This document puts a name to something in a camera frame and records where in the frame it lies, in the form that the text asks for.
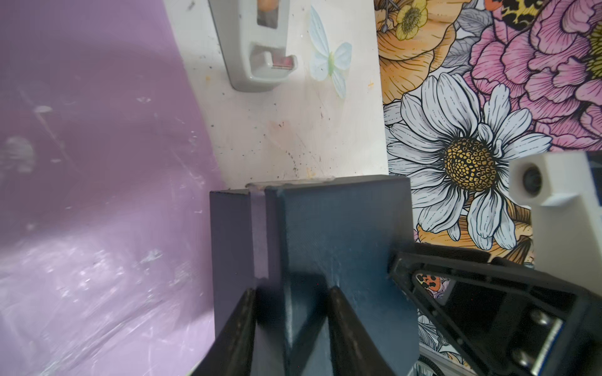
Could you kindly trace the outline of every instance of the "dark blue block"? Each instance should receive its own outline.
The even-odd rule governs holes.
[[[405,376],[418,358],[416,309],[387,266],[413,241],[409,179],[349,177],[263,192],[212,193],[216,332],[244,289],[256,286],[262,309],[252,373],[332,375],[327,321],[312,317],[336,285]]]

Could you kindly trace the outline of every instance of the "daisy petal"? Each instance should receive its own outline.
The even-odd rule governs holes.
[[[449,229],[458,223],[465,200],[466,194],[462,190],[450,189],[442,202],[422,210],[418,220],[420,227],[433,233]]]
[[[503,152],[502,152],[501,147],[502,147],[501,140],[499,138],[494,140],[494,142],[493,142],[493,157],[494,158],[499,158],[502,156]]]
[[[477,132],[477,136],[483,141],[483,144],[487,145],[493,140],[493,132],[491,132],[491,128],[487,124],[479,124]]]
[[[455,225],[447,229],[447,234],[450,236],[451,240],[458,241],[460,240],[460,225],[456,222]]]
[[[483,238],[493,236],[500,225],[502,198],[498,192],[489,190],[476,196],[468,210],[468,233],[470,237],[476,233]]]
[[[447,73],[437,82],[437,97],[448,121],[459,128],[461,135],[470,136],[479,124],[464,89]]]
[[[392,143],[386,147],[386,151],[392,156],[407,159],[422,164],[433,164],[440,159],[437,153],[425,153],[407,146],[404,143]]]
[[[464,81],[464,78],[462,78],[461,75],[455,74],[452,77],[458,82],[458,84],[460,84],[460,86],[464,90],[464,93],[466,94],[466,97],[468,98],[468,101],[470,103],[470,107],[473,109],[473,113],[477,114],[477,121],[480,122],[481,107],[479,105],[479,98],[477,97],[477,94],[475,94],[475,92],[468,86],[467,82]]]
[[[450,184],[440,184],[420,190],[412,190],[412,207],[414,209],[426,208],[445,200],[450,187]]]
[[[399,175],[409,175],[427,167],[426,165],[408,161],[407,159],[392,159],[389,161],[389,172]]]
[[[531,119],[531,111],[526,108],[514,111],[501,124],[496,138],[501,140],[502,145],[506,145],[508,141],[525,133],[531,125]]]
[[[444,138],[427,120],[419,98],[405,94],[402,97],[401,116],[414,132],[427,140],[439,141]]]
[[[434,168],[424,168],[408,175],[413,190],[439,185],[446,176],[445,171],[435,170]]]
[[[391,102],[388,105],[385,105],[385,125],[391,125],[394,123],[400,122],[403,117],[399,111],[402,103],[400,101]]]
[[[508,187],[510,186],[510,169],[504,165],[497,165],[497,183],[498,187],[502,187],[505,192],[502,192],[503,196],[508,197]]]
[[[404,123],[396,123],[391,127],[391,133],[402,143],[421,152],[438,152],[444,148],[444,144],[440,141],[429,141],[422,138],[415,132],[412,132],[410,127]]]
[[[468,227],[468,234],[470,238],[474,241],[475,245],[482,250],[488,251],[493,246],[493,236],[488,236],[484,238],[480,236],[478,233],[471,233],[470,226]]]
[[[504,249],[513,249],[517,245],[517,236],[514,233],[514,222],[508,215],[507,204],[501,210],[500,227],[495,231],[493,237],[497,244]]]
[[[505,85],[496,86],[491,92],[489,102],[485,103],[485,123],[493,133],[497,133],[506,116],[510,113],[510,90]]]
[[[396,143],[399,140],[395,138],[395,136],[391,133],[391,130],[389,128],[385,129],[385,139],[386,139],[386,144],[392,144],[392,143]],[[395,159],[394,156],[392,156],[391,154],[387,154],[389,156],[389,159]]]
[[[459,136],[459,129],[447,120],[447,117],[441,110],[439,99],[437,98],[437,79],[433,76],[428,76],[422,83],[422,104],[423,108],[428,109],[424,115],[435,129],[446,136]]]
[[[550,148],[551,137],[541,133],[531,133],[510,143],[504,147],[502,161],[508,162],[536,153],[542,153]]]

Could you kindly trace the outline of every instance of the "metal screw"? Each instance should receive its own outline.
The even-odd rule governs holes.
[[[532,310],[530,316],[537,325],[546,327],[552,323],[552,318],[539,309]]]
[[[533,365],[533,357],[519,348],[512,350],[512,358],[515,362],[525,368],[530,368]]]

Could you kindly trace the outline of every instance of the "pink flower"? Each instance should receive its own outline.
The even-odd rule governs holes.
[[[551,0],[522,32],[501,21],[501,9],[493,15],[464,75],[481,104],[504,84],[512,110],[529,109],[553,149],[602,149],[602,0]]]

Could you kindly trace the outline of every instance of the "white surface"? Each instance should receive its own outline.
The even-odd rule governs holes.
[[[523,174],[539,168],[542,186],[531,196]],[[585,152],[542,153],[510,162],[510,197],[531,206],[536,268],[602,295],[592,276],[602,271],[602,220]]]
[[[208,1],[164,1],[228,188],[388,173],[372,2],[291,0],[287,55],[299,68],[273,91],[242,93],[228,81]],[[309,75],[311,5],[331,47],[353,45],[344,100]]]

